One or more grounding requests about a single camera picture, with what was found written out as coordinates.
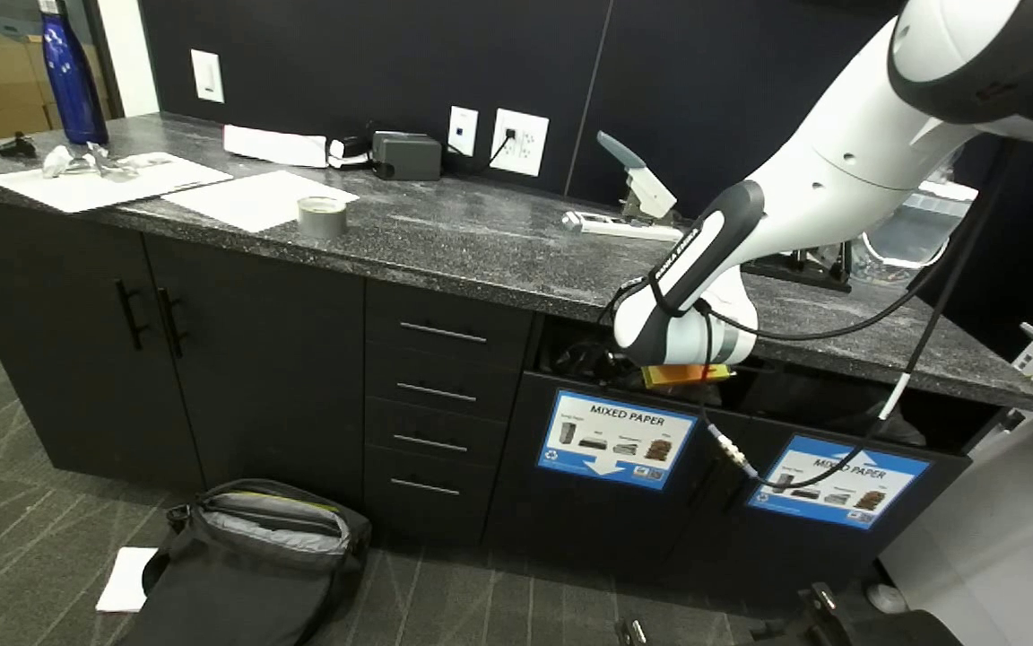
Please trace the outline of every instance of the electrical outlet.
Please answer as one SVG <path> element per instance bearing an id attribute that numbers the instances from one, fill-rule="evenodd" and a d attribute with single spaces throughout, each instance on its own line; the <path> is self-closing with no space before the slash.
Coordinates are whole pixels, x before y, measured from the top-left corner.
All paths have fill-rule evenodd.
<path id="1" fill-rule="evenodd" d="M 208 106 L 227 106 L 223 57 L 212 49 L 189 49 L 192 91 Z"/>
<path id="2" fill-rule="evenodd" d="M 491 168 L 518 176 L 540 176 L 544 143 L 547 143 L 547 118 L 504 107 L 496 112 Z"/>
<path id="3" fill-rule="evenodd" d="M 449 112 L 449 149 L 461 159 L 478 153 L 478 112 L 453 106 Z"/>

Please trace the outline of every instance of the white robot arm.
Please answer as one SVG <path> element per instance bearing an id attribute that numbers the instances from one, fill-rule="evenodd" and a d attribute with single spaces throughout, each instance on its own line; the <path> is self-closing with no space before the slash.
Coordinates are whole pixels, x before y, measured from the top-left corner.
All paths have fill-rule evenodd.
<path id="1" fill-rule="evenodd" d="M 712 315 L 757 327 L 742 262 L 875 230 L 978 133 L 1033 139 L 1033 0 L 911 0 L 614 305 L 618 345 L 638 366 L 742 364 L 757 337 Z"/>

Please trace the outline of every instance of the floor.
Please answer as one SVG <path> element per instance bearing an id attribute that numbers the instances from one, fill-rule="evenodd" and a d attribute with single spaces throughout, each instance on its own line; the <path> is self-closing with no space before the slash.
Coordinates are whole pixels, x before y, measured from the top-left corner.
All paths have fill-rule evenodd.
<path id="1" fill-rule="evenodd" d="M 159 547 L 159 491 L 47 465 L 0 366 L 0 646 L 118 642 L 98 614 L 118 547 Z M 374 548 L 361 590 L 316 646 L 618 646 L 638 618 L 657 646 L 730 646 L 754 621 L 491 557 Z"/>

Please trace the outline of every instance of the granite countertop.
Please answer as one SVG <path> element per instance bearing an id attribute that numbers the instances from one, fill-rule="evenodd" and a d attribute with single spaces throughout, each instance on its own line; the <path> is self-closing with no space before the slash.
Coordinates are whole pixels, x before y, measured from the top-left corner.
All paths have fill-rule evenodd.
<path id="1" fill-rule="evenodd" d="M 41 152 L 57 143 L 54 133 L 41 133 L 32 139 Z M 112 153 L 122 159 L 137 152 L 171 152 L 229 176 L 256 176 L 272 168 L 263 162 L 229 159 L 223 152 L 217 127 L 177 114 L 112 124 Z M 574 238 L 559 225 L 559 216 L 574 208 L 569 201 L 486 183 L 398 183 L 375 181 L 368 174 L 301 176 L 325 181 L 329 187 L 357 195 L 357 201 L 349 208 L 355 225 L 316 230 L 288 224 L 263 235 L 241 235 L 164 201 L 137 201 L 125 208 L 67 218 L 216 243 L 227 253 L 283 258 L 368 279 L 411 285 L 441 295 L 466 295 L 583 322 L 604 322 L 618 287 L 654 270 L 667 253 L 667 243 L 657 242 Z M 0 201 L 32 206 L 8 192 L 0 192 Z M 901 295 L 897 287 L 871 279 L 854 285 L 849 295 L 766 275 L 745 275 L 745 287 L 759 308 L 759 327 L 781 334 L 846 327 L 880 314 Z M 911 302 L 880 327 L 849 337 L 810 345 L 759 340 L 757 360 L 888 386 L 913 348 L 924 321 L 929 308 Z M 1033 386 L 1017 377 L 1004 360 L 985 351 L 975 337 L 959 329 L 949 321 L 940 322 L 929 351 L 920 356 L 913 388 L 990 407 L 1033 409 Z"/>

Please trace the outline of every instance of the label sticker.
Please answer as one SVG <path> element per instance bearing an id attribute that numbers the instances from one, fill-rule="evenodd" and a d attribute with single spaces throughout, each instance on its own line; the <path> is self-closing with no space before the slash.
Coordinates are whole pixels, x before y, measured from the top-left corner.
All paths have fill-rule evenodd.
<path id="1" fill-rule="evenodd" d="M 791 484 L 826 474 L 849 447 L 797 435 L 766 480 Z M 759 487 L 750 508 L 868 533 L 924 469 L 924 459 L 862 451 L 806 487 Z"/>
<path id="2" fill-rule="evenodd" d="M 662 491 L 698 417 L 557 390 L 540 469 Z"/>

